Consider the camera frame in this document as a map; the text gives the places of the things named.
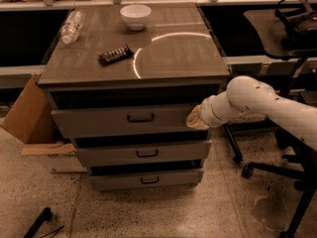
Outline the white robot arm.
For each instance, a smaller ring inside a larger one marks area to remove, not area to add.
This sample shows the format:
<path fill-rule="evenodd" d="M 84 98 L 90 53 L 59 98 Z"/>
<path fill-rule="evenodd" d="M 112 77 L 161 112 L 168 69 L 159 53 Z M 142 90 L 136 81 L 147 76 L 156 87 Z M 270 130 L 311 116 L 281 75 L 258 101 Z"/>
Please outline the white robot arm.
<path fill-rule="evenodd" d="M 205 98 L 186 118 L 196 130 L 217 128 L 229 120 L 259 113 L 317 151 L 317 108 L 277 95 L 274 89 L 249 76 L 232 79 L 226 90 Z"/>

